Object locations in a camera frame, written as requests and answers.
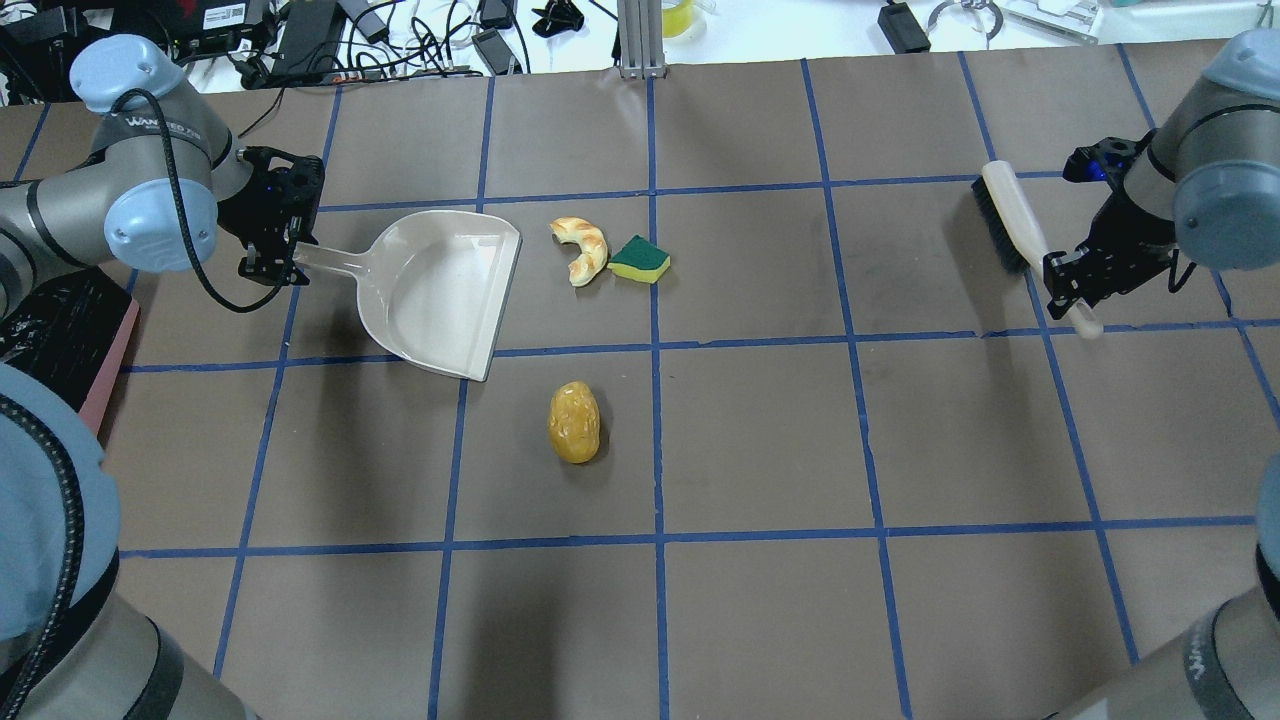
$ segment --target yellow sponge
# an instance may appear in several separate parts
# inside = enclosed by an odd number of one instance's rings
[[[640,236],[609,259],[608,268],[618,277],[653,284],[671,266],[671,255]]]

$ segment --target light blue joint cap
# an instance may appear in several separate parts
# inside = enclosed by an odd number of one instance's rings
[[[1272,573],[1280,573],[1280,455],[1271,459],[1258,493],[1258,547]]]
[[[102,577],[120,539],[120,497],[102,473],[102,446],[60,397],[0,363],[0,393],[47,425],[67,448],[84,502],[84,551],[72,600]],[[26,430],[0,419],[0,639],[38,628],[54,601],[67,521],[45,451]]]
[[[182,68],[173,64],[155,42],[136,35],[113,35],[86,47],[72,63],[72,90],[90,110],[104,115],[127,90],[142,88],[164,97],[182,81]],[[146,105],[142,97],[124,104],[127,110]]]
[[[1258,28],[1236,35],[1203,74],[1231,90],[1280,100],[1280,29]]]
[[[204,263],[218,242],[218,200],[196,181],[180,178],[178,186],[187,209],[191,242],[196,258]],[[115,199],[102,222],[102,233],[111,254],[131,268],[145,273],[191,269],[169,178],[137,184]]]
[[[1251,160],[1196,168],[1178,183],[1174,233],[1187,258],[1207,268],[1280,261],[1280,169]]]

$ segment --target dustpan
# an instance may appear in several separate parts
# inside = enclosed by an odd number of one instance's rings
[[[392,223],[365,252],[300,243],[293,261],[355,278],[360,322],[388,352],[484,380],[518,252],[520,233],[502,218],[426,210]]]

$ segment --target blue tape line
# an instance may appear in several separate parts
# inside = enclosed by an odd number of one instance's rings
[[[458,519],[458,480],[462,474],[462,438],[466,428],[467,388],[470,380],[458,380],[458,409],[453,420],[453,461],[449,465],[449,501],[444,515],[444,542],[440,557],[440,593],[435,601],[435,639],[431,643],[430,691],[426,702],[428,720],[440,710],[440,671],[444,664],[444,626],[449,610],[449,578],[453,570],[453,533]]]
[[[645,137],[649,152],[649,242],[658,237],[658,120],[653,78],[645,78]],[[658,320],[658,286],[649,286],[649,352],[653,363],[653,529],[654,593],[658,619],[658,717],[671,720],[671,662],[667,648],[667,520],[662,492],[662,340]]]
[[[1238,327],[1274,328],[1280,327],[1280,318],[1261,320],[1204,320],[1197,323],[1152,323],[1147,325],[1107,325],[1108,334],[1149,333],[1149,332],[1187,332],[1187,331],[1217,331],[1233,329]],[[879,342],[918,342],[929,340],[979,340],[1000,337],[1033,337],[1047,332],[1050,336],[1074,334],[1069,327],[1053,327],[1041,331],[1039,328],[1009,328],[1004,331],[988,331],[982,334],[974,331],[919,331],[899,333],[867,333],[854,334],[858,343]],[[660,350],[700,350],[717,347],[774,347],[794,345],[836,345],[847,342],[846,336],[796,336],[796,337],[756,337],[756,338],[724,338],[724,340],[672,340],[659,343]],[[617,343],[617,345],[566,345],[557,347],[507,347],[494,351],[494,357],[544,357],[552,355],[599,355],[613,352],[648,352],[653,343]],[[390,354],[383,355],[334,355],[291,357],[285,361],[288,368],[302,368],[312,365],[355,365],[362,363],[402,363],[399,357]],[[195,364],[155,364],[155,365],[125,365],[122,373],[223,373],[232,370],[261,370],[275,368],[276,363],[270,360],[248,363],[195,363]]]
[[[663,342],[663,350],[701,350],[709,347],[773,347],[790,345],[836,345],[849,342],[849,337],[838,334],[812,336],[812,337],[762,337],[741,340],[676,340]]]
[[[595,355],[602,352],[648,352],[652,343],[568,345],[563,347],[508,347],[494,351],[494,357],[541,357],[545,355]]]
[[[475,197],[457,200],[402,200],[398,202],[352,202],[348,205],[321,205],[319,213],[362,213],[366,210],[411,210],[413,208],[444,208],[449,205],[475,205]]]
[[[865,179],[845,179],[845,181],[829,181],[827,184],[829,187],[864,187],[864,186],[882,186],[882,184],[927,184],[936,182],[973,182],[978,179],[978,176],[910,176],[901,178],[865,178]]]
[[[18,161],[18,170],[13,174],[13,179],[22,179],[22,174],[27,172],[27,161],[31,160],[31,154],[36,150],[40,131],[45,129],[45,118],[49,117],[49,109],[52,106],[51,102],[45,102],[45,108],[40,111],[40,118],[36,119],[36,129],[31,131],[31,140],[27,141],[27,150],[23,151],[22,160]]]
[[[232,370],[265,370],[275,368],[279,363],[274,360],[260,360],[252,363],[193,363],[175,365],[125,365],[120,368],[122,374],[145,373],[227,373]]]
[[[324,164],[329,164],[329,151],[333,150],[333,136],[338,131],[338,110],[342,109],[342,87],[338,87],[333,92],[333,108],[329,110],[329,129],[324,136],[324,154],[321,159]]]
[[[902,528],[886,528],[884,532],[891,538],[915,537],[945,537],[945,536],[1010,536],[1034,533],[1069,533],[1079,530],[1092,530],[1093,523],[1059,521],[1059,523],[997,523],[991,525],[915,525]]]
[[[1039,328],[1010,328],[1007,331],[991,331],[982,333],[982,337],[1030,337],[1039,334]]]
[[[832,269],[836,273],[836,290],[840,295],[840,313],[845,320],[845,334],[849,345],[849,366],[854,383],[854,400],[858,406],[858,430],[863,443],[863,461],[867,466],[867,491],[870,496],[872,516],[876,521],[877,546],[879,551],[881,583],[884,591],[884,611],[888,623],[890,646],[893,651],[893,673],[897,679],[897,698],[902,716],[911,717],[911,692],[906,680],[906,660],[902,651],[902,634],[897,616],[897,597],[893,591],[893,570],[888,556],[888,538],[884,536],[884,512],[879,498],[879,482],[876,475],[876,457],[870,446],[870,425],[867,421],[867,398],[863,395],[863,373],[858,359],[858,340],[854,328],[852,310],[849,305],[849,288],[845,281],[845,260],[840,249],[840,231],[836,223],[836,202],[832,196],[827,145],[822,136],[822,119],[818,113],[818,99],[813,91],[813,77],[809,73],[809,60],[800,60],[800,73],[804,77],[805,96],[809,101],[809,118],[813,122],[813,138],[818,150],[818,167],[822,170],[823,200],[827,205],[827,231],[831,234]]]
[[[969,59],[964,53],[956,53],[960,61],[960,72],[964,73],[964,85],[969,88],[969,101],[973,102],[973,114],[978,118],[978,131],[982,132],[982,143],[987,147],[987,160],[996,159],[996,145],[991,141],[991,131],[987,129],[987,117],[982,113],[982,101],[978,100],[978,86],[973,83],[973,73],[969,72]]]
[[[973,331],[941,331],[941,332],[913,332],[913,333],[868,333],[855,334],[858,342],[904,342],[920,340],[973,340],[978,333]]]
[[[669,533],[667,542],[769,542],[803,539],[872,539],[881,537],[876,528],[815,528],[808,530],[707,530],[692,533]]]
[[[476,213],[484,213],[484,186],[489,178],[489,136],[493,133],[493,92],[497,78],[489,77],[484,100],[484,135],[480,140],[480,181],[476,183]]]
[[[618,197],[643,197],[650,195],[643,190],[609,190],[600,192],[566,192],[562,195],[511,195],[506,197],[490,197],[485,202],[515,205],[517,202],[564,202],[570,200],[616,200]]]
[[[1151,530],[1156,528],[1219,528],[1252,525],[1253,515],[1217,515],[1206,518],[1139,518],[1135,520],[1103,520],[1108,530]]]
[[[122,550],[120,560],[129,557],[146,557],[148,560],[165,560],[174,557],[236,557],[239,548],[236,547],[174,547],[155,550]]]
[[[1226,305],[1226,316],[1235,319],[1235,304],[1231,301],[1231,292],[1226,290],[1226,283],[1222,282],[1222,273],[1213,270],[1213,287],[1217,288],[1217,296],[1222,299],[1222,305]]]
[[[1053,387],[1057,391],[1059,404],[1062,406],[1062,420],[1066,423],[1066,434],[1071,441],[1071,452],[1075,456],[1075,466],[1080,475],[1080,488],[1084,491],[1084,501],[1089,507],[1089,519],[1098,539],[1098,552],[1102,557],[1102,568],[1107,574],[1107,584],[1111,587],[1111,601],[1115,605],[1116,620],[1120,623],[1120,634],[1124,638],[1125,651],[1129,653],[1129,664],[1138,664],[1138,644],[1133,638],[1133,628],[1129,624],[1129,610],[1125,607],[1124,593],[1120,589],[1120,577],[1116,574],[1115,562],[1111,559],[1111,543],[1107,541],[1106,528],[1102,525],[1102,512],[1098,510],[1098,498],[1093,492],[1093,479],[1089,475],[1089,466],[1084,459],[1084,446],[1080,443],[1080,433],[1075,425],[1075,414],[1071,411],[1071,400],[1066,393],[1066,383],[1062,380],[1062,369],[1057,363],[1057,352],[1053,350],[1053,341],[1048,333],[1048,324],[1044,322],[1044,309],[1041,307],[1039,292],[1032,282],[1030,270],[1023,273],[1027,282],[1027,292],[1030,295],[1032,305],[1036,309],[1036,322],[1042,328],[1041,341],[1044,343],[1044,355],[1048,359],[1048,369],[1053,375]]]
[[[266,416],[262,419],[262,436],[257,445],[257,457],[253,461],[253,478],[250,482],[248,501],[244,506],[244,520],[241,524],[241,538],[236,555],[236,568],[232,570],[232,585],[227,594],[227,607],[223,611],[223,628],[218,635],[218,653],[214,656],[214,676],[221,678],[223,665],[227,661],[227,646],[232,635],[232,623],[236,620],[236,603],[239,600],[241,579],[244,574],[244,548],[248,547],[248,538],[253,530],[253,515],[257,511],[257,495],[262,484],[262,469],[266,466],[266,452],[271,441],[271,428],[275,424],[275,409],[280,400],[280,388],[284,386],[285,359],[289,354],[289,336],[293,332],[293,318],[298,310],[298,288],[294,287],[289,296],[289,313],[284,320],[284,332],[280,337],[280,354],[276,360],[275,379],[271,382],[271,396],[266,402]]]
[[[618,544],[653,544],[655,536],[637,533],[627,536],[564,536],[553,538],[508,538],[485,541],[453,541],[454,552],[489,550],[530,550],[539,547],[600,547]]]
[[[291,357],[285,365],[289,368],[305,368],[311,365],[355,365],[358,363],[403,363],[396,355],[347,355],[333,357]]]
[[[783,190],[818,190],[820,182],[769,182],[756,184],[708,184],[698,187],[662,187],[655,195],[724,195],[730,192],[769,192]]]
[[[1166,528],[1216,528],[1252,525],[1252,515],[1203,515],[1187,518],[1133,518],[1102,520],[1107,530],[1149,530]],[[1016,536],[1036,533],[1064,533],[1092,530],[1092,520],[1066,520],[1051,523],[992,523],[973,525],[902,525],[878,528],[803,528],[787,530],[698,530],[663,533],[664,543],[696,544],[704,542],[781,542],[806,539],[856,539],[886,537],[947,537],[947,536]],[[621,536],[562,536],[540,538],[454,539],[453,552],[484,552],[494,550],[529,550],[545,547],[599,547],[653,544],[655,534],[632,533]],[[305,546],[250,546],[243,553],[250,557],[308,556],[308,555],[375,555],[397,552],[440,552],[444,542],[392,542],[367,544],[305,544]],[[120,557],[174,559],[174,557],[234,557],[236,547],[166,547],[122,550]]]
[[[1258,378],[1258,384],[1262,386],[1262,396],[1266,397],[1267,407],[1271,409],[1271,419],[1275,420],[1276,428],[1280,428],[1280,402],[1276,401],[1275,388],[1272,388],[1271,380],[1267,379],[1267,373],[1258,359],[1258,351],[1253,347],[1253,340],[1249,338],[1249,333],[1243,325],[1235,329],[1240,333],[1240,341],[1244,343],[1244,354],[1248,355],[1249,364],[1253,365],[1253,374]]]
[[[1133,72],[1133,63],[1129,61],[1129,51],[1125,50],[1124,44],[1116,44],[1116,53],[1120,55],[1120,63],[1124,65],[1124,74],[1129,77],[1129,87],[1133,88],[1134,97],[1138,99],[1138,106],[1142,108],[1142,118],[1147,120],[1147,129],[1156,129],[1156,118],[1151,114],[1151,108],[1147,105],[1147,97],[1142,94],[1142,86],[1138,85],[1138,76]]]

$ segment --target brush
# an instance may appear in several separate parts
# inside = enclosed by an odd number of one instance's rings
[[[1004,160],[983,165],[982,176],[973,183],[973,196],[987,222],[1000,264],[1010,274],[1019,274],[1029,266],[1043,286],[1044,265],[1041,259],[1048,254],[1048,242],[1023,193],[1014,167]],[[1068,310],[1066,319],[1085,340],[1102,334],[1102,323],[1088,305],[1076,302]]]

